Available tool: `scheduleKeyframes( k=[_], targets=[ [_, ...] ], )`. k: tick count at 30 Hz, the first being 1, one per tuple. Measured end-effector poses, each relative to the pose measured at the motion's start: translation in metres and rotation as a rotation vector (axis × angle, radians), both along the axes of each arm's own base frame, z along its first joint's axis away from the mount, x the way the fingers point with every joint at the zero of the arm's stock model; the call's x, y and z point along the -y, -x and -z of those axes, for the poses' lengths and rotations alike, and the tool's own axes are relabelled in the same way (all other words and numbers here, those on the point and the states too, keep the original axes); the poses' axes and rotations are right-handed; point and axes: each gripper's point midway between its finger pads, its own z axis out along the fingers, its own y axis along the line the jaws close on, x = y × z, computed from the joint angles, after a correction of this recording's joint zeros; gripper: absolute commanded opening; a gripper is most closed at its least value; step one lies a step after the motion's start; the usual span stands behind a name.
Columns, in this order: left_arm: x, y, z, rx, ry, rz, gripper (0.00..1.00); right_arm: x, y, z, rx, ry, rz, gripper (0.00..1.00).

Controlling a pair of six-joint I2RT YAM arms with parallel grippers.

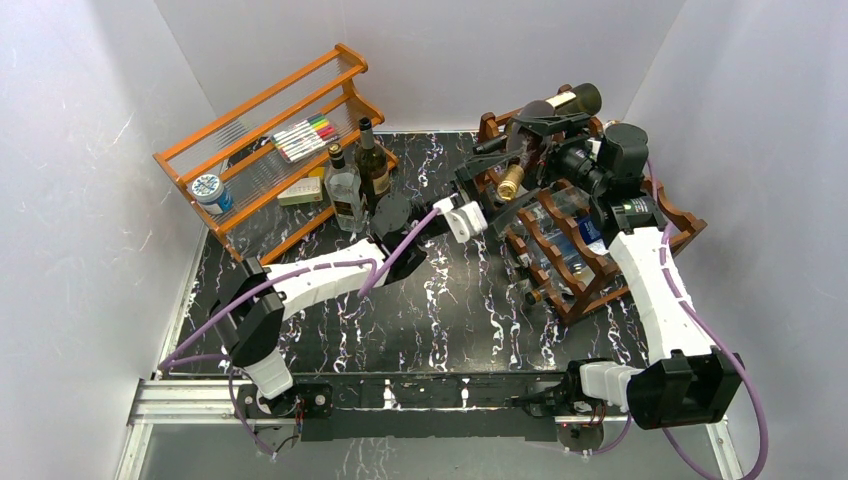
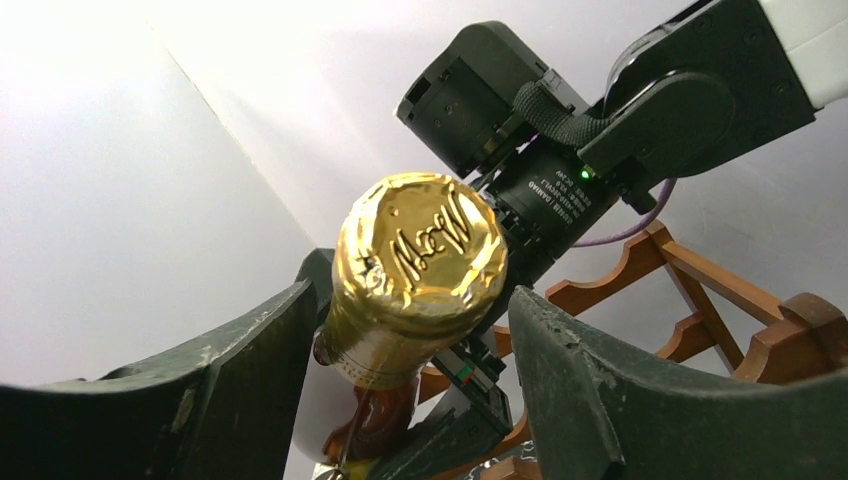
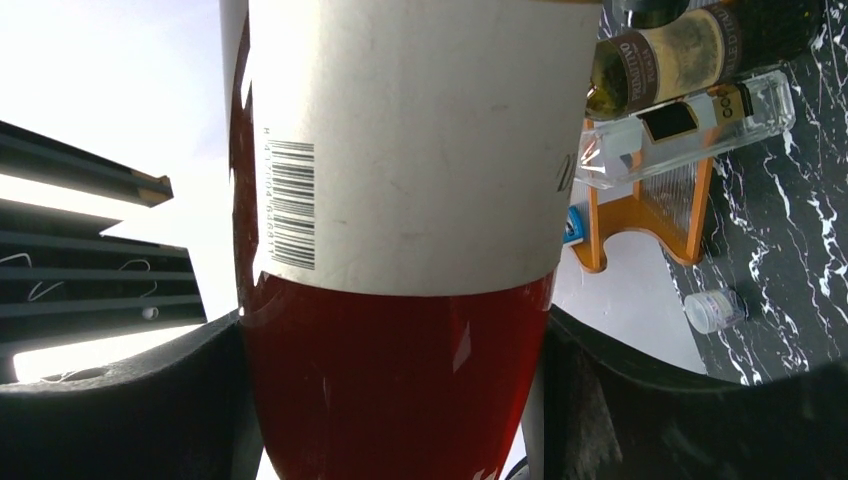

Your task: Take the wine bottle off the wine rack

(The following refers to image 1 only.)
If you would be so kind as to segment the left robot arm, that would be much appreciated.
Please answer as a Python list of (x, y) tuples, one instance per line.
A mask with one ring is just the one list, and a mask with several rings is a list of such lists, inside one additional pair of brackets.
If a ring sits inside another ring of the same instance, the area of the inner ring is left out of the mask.
[(533, 195), (499, 194), (503, 204), (495, 207), (477, 179), (494, 167), (511, 173), (522, 157), (517, 150), (474, 152), (455, 169), (451, 190), (441, 198), (415, 201), (399, 192), (387, 194), (376, 206), (369, 237), (344, 249), (288, 264), (243, 262), (243, 280), (219, 297), (207, 324), (221, 337), (231, 366), (256, 386), (263, 407), (286, 416), (298, 404), (299, 391), (278, 345), (286, 318), (343, 294), (365, 297), (407, 278), (426, 257), (415, 244), (418, 239), (451, 234), (465, 243), (489, 228), (503, 231)]

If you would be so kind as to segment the dark wine bottle silver cap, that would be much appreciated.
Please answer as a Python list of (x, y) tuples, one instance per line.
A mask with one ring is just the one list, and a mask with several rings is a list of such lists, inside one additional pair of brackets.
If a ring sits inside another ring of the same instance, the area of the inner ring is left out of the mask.
[(354, 151), (354, 160), (361, 175), (368, 212), (374, 214), (391, 187), (388, 157), (384, 148), (376, 142), (370, 118), (360, 118), (358, 128), (360, 140)]

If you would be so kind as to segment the clear liquor bottle dark label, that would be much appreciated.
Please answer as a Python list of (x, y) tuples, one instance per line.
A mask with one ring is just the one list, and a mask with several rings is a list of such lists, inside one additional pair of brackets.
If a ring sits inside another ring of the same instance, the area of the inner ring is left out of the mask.
[(339, 143), (331, 143), (327, 152), (330, 166), (325, 172), (324, 187), (338, 226), (345, 232), (361, 233), (365, 227), (361, 175), (356, 165), (347, 160)]

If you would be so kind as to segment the red wine bottle gold cap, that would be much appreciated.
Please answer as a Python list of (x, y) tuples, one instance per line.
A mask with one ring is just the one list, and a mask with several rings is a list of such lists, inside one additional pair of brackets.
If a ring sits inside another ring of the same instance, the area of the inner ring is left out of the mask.
[[(554, 113), (554, 107), (547, 101), (534, 100), (525, 105), (516, 115), (520, 113), (547, 116)], [(506, 152), (515, 150), (519, 152), (524, 149), (540, 150), (540, 148), (544, 146), (544, 140), (542, 137), (529, 133), (515, 134), (513, 132), (513, 118), (511, 119), (509, 127), (510, 130), (508, 132)], [(511, 201), (518, 195), (522, 182), (524, 181), (524, 179), (521, 179), (519, 175), (520, 172), (517, 167), (517, 160), (510, 161), (497, 187), (497, 193), (503, 200)]]

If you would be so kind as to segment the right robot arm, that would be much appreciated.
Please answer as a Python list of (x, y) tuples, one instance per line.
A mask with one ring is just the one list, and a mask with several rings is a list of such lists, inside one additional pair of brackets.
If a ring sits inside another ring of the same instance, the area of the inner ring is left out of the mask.
[(588, 122), (585, 113), (513, 120), (518, 132), (528, 135), (528, 150), (542, 148), (546, 172), (588, 195), (592, 221), (637, 307), (649, 361), (642, 370), (613, 361), (574, 361), (564, 403), (587, 414), (605, 401), (645, 430), (716, 423), (745, 370), (737, 354), (694, 320), (665, 213), (643, 186), (648, 135), (632, 124), (614, 124), (604, 130), (592, 156), (580, 130)]

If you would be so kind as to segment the green wine bottle white label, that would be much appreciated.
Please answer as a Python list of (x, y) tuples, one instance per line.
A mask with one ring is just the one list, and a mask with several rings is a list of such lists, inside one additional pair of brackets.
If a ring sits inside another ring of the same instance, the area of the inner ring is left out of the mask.
[[(596, 116), (602, 109), (603, 100), (600, 90), (592, 83), (583, 83), (572, 87), (565, 84), (558, 89), (556, 95), (549, 97), (545, 103), (554, 110), (553, 114), (569, 115), (586, 113)], [(472, 152), (477, 154), (493, 153), (503, 150), (506, 146), (509, 126), (513, 116), (521, 109), (515, 109), (501, 115), (487, 112), (480, 117), (477, 143)]]

